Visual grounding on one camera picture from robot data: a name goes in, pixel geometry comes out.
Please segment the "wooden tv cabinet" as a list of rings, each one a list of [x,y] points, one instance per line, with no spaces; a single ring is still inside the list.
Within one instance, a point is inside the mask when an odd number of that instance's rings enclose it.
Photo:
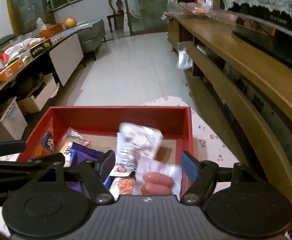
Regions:
[[[292,70],[206,17],[170,18],[168,41],[193,60],[185,75],[205,122],[292,203]]]

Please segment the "orange flat box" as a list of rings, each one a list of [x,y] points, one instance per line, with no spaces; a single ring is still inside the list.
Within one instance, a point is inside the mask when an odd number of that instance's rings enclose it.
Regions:
[[[21,57],[19,57],[16,61],[14,61],[6,68],[4,68],[0,72],[0,85],[10,80],[13,77],[13,75],[17,74],[17,72],[19,72],[19,70],[23,68],[23,66],[24,66],[23,61]]]

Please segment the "blue wafer biscuit pack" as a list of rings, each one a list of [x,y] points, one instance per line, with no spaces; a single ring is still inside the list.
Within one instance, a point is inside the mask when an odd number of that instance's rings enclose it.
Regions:
[[[92,186],[98,189],[103,187],[108,192],[112,179],[109,176],[110,171],[115,165],[115,154],[113,151],[107,153],[87,148],[76,142],[69,142],[66,148],[61,150],[65,157],[65,167],[73,167],[79,172],[76,181],[67,181],[66,186],[69,189],[80,193],[86,193]]]

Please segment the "yellow round fruit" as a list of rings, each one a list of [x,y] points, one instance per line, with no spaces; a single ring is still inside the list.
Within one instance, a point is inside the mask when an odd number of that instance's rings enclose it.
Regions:
[[[77,26],[77,21],[73,17],[67,17],[64,25],[66,29],[71,29]]]

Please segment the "white black small snack pack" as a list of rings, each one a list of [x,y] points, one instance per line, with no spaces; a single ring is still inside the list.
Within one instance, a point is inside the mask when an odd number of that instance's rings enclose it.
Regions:
[[[71,148],[72,148],[73,142],[67,141],[63,144],[61,149],[59,150],[60,153],[63,154],[65,158],[65,164],[64,167],[70,167],[71,166]]]

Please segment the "dark wooden chair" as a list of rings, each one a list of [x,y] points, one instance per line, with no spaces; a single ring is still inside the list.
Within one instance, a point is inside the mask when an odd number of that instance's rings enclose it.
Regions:
[[[107,16],[110,32],[112,33],[112,23],[114,21],[114,27],[117,30],[117,18],[124,17],[123,2],[122,0],[108,0],[109,6],[112,10],[112,14]]]

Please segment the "cherry print tablecloth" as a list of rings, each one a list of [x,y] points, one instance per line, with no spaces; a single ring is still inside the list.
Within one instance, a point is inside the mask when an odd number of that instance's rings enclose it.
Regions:
[[[182,99],[175,96],[160,98],[155,101],[146,102],[141,106],[181,106],[188,107]],[[191,108],[192,129],[195,157],[199,160],[210,160],[218,163],[222,167],[233,167],[238,159],[227,148],[224,142],[217,136],[213,129]],[[17,161],[19,153],[13,155],[4,155],[0,161]],[[230,187],[230,182],[217,183],[214,193]],[[4,223],[0,207],[0,233],[8,237],[8,229]]]

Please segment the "white storage bin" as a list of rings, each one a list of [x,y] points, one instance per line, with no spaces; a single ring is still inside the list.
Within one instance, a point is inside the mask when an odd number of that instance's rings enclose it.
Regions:
[[[17,104],[23,113],[40,112],[47,101],[56,96],[58,89],[59,83],[56,83],[53,75],[51,73],[44,75],[40,84],[30,91],[30,95]]]

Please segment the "red cardboard box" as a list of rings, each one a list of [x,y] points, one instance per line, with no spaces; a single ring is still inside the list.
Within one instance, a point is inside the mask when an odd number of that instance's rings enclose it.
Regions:
[[[79,106],[51,107],[38,121],[26,141],[26,150],[17,158],[31,159],[49,126],[53,129],[53,143],[58,148],[68,128],[73,128],[91,141],[99,151],[115,150],[116,137],[122,123],[158,129],[163,142],[157,159],[180,164],[183,151],[193,150],[192,113],[190,107],[171,106]]]

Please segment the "silver foil bag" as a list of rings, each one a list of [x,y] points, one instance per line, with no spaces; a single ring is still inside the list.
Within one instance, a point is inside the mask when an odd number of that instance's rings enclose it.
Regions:
[[[179,50],[177,68],[180,70],[190,69],[193,66],[193,60],[187,54],[186,48]]]

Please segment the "orange brown snack pack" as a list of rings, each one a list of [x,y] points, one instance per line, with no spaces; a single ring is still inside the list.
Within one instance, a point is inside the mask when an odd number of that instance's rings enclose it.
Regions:
[[[31,155],[31,158],[39,158],[53,154],[55,152],[54,145],[54,130],[53,130],[53,118],[49,120],[44,128],[42,135]]]

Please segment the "white snack pouch red seal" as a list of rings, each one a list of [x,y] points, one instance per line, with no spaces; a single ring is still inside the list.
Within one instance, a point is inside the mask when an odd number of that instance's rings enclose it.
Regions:
[[[117,133],[116,162],[111,177],[127,177],[134,172],[142,157],[154,159],[161,146],[160,130],[123,122]]]

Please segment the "dark long side table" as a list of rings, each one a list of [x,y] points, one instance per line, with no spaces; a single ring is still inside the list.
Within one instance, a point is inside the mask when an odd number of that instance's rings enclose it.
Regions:
[[[30,135],[36,118],[47,110],[47,103],[40,112],[30,114],[23,113],[17,102],[30,95],[44,75],[51,73],[59,87],[65,85],[83,57],[78,35],[73,33],[25,63],[0,85],[0,141],[26,139]]]

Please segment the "pink sausages vacuum pack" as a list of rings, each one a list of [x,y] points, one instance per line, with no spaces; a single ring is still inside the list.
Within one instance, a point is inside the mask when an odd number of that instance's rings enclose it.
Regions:
[[[182,168],[154,159],[141,157],[135,170],[132,195],[165,196],[180,198]]]

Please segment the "pale bread clear pack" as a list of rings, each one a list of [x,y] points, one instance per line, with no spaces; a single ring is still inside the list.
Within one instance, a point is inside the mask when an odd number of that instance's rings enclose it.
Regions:
[[[61,149],[61,147],[63,146],[63,144],[67,141],[71,141],[71,142],[73,142],[73,144],[77,143],[77,144],[80,144],[81,146],[85,146],[85,147],[88,147],[91,144],[91,142],[87,141],[84,136],[82,136],[80,133],[78,133],[77,131],[75,131],[74,129],[72,129],[70,127],[64,133],[62,140],[59,143],[58,152]]]

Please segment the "grey green sofa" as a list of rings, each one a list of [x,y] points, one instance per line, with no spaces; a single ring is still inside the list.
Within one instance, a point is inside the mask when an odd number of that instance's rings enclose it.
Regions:
[[[83,53],[94,51],[106,35],[104,21],[102,19],[85,21],[70,29],[65,28],[62,23],[51,25],[42,31],[37,29],[25,36],[18,37],[10,48],[0,53],[0,61],[6,66],[19,58],[31,60],[41,50],[36,49],[33,53],[30,49],[40,42],[49,40],[55,43],[73,33],[77,33]]]

